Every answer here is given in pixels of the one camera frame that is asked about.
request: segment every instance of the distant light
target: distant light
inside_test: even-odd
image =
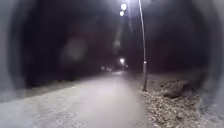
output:
[[[122,74],[124,74],[124,73],[125,73],[124,71],[113,72],[113,74],[115,74],[115,75],[122,75]]]
[[[120,58],[120,63],[121,63],[122,65],[124,65],[124,64],[125,64],[125,59],[124,59],[124,58]]]
[[[120,16],[124,16],[124,11],[121,11],[120,12]]]
[[[127,9],[127,4],[121,4],[121,9],[125,11]]]
[[[107,68],[107,71],[111,72],[111,71],[112,71],[112,69],[110,69],[110,68]]]

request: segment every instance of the ground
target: ground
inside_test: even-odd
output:
[[[185,83],[177,74],[148,75],[148,92],[142,96],[151,122],[161,128],[222,128],[224,121],[217,115],[199,110],[202,90],[184,92],[174,99],[164,97],[165,92]]]
[[[23,90],[0,103],[0,127],[153,128],[135,85],[116,72]]]
[[[0,93],[4,128],[222,128],[218,117],[198,111],[201,93],[163,97],[184,83],[171,75],[112,72],[73,82],[56,81],[33,89]]]

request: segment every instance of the night sky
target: night sky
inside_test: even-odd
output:
[[[132,0],[121,17],[125,2],[36,1],[21,30],[22,72],[28,83],[94,74],[101,66],[117,65],[119,57],[126,58],[130,70],[141,71],[138,1]],[[142,7],[149,72],[208,64],[209,33],[191,0],[143,0]]]

